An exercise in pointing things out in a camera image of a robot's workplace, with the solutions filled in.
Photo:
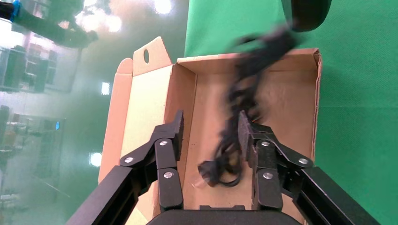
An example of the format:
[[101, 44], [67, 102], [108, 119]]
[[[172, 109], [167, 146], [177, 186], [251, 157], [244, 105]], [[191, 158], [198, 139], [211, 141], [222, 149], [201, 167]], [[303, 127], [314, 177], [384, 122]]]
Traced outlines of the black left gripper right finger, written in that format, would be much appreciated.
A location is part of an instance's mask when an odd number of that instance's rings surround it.
[[312, 167], [313, 161], [281, 144], [271, 127], [252, 122], [244, 111], [237, 133], [242, 156], [253, 171], [252, 210], [281, 211], [282, 195], [292, 196], [299, 170]]

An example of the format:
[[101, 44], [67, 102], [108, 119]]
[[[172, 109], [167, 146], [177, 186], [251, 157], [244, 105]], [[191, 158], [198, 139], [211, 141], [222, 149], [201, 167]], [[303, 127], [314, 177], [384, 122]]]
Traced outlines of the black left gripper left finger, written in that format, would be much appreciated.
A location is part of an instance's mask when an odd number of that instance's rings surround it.
[[184, 199], [177, 171], [183, 133], [184, 114], [178, 110], [171, 122], [154, 128], [148, 142], [121, 158], [120, 165], [132, 169], [134, 198], [146, 193], [156, 181], [160, 210], [183, 208]]

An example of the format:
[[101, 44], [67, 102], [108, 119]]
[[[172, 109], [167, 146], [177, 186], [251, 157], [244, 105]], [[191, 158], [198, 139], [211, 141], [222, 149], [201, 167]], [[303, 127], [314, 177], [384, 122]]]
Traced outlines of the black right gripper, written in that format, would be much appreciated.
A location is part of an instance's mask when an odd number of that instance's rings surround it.
[[331, 0], [282, 0], [287, 23], [295, 32], [312, 31], [325, 21]]

